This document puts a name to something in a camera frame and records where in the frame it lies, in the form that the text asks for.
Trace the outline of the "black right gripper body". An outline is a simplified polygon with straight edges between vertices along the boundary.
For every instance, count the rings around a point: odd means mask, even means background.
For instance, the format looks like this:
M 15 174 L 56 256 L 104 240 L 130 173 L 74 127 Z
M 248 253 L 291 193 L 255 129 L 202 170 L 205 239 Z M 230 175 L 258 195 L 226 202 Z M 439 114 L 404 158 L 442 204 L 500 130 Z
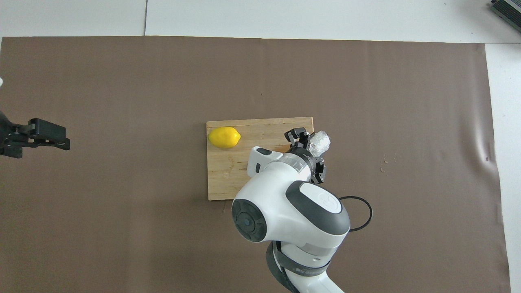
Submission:
M 287 152 L 290 165 L 302 179 L 312 179 L 316 170 L 316 160 L 311 152 L 305 148 L 292 147 Z

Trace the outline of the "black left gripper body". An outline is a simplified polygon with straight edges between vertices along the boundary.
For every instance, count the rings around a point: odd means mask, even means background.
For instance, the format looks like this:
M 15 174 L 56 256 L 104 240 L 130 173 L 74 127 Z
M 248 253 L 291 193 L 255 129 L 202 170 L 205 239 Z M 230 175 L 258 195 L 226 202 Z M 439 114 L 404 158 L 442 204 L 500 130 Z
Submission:
M 7 147 L 12 142 L 28 143 L 28 125 L 14 124 L 0 112 L 0 146 Z

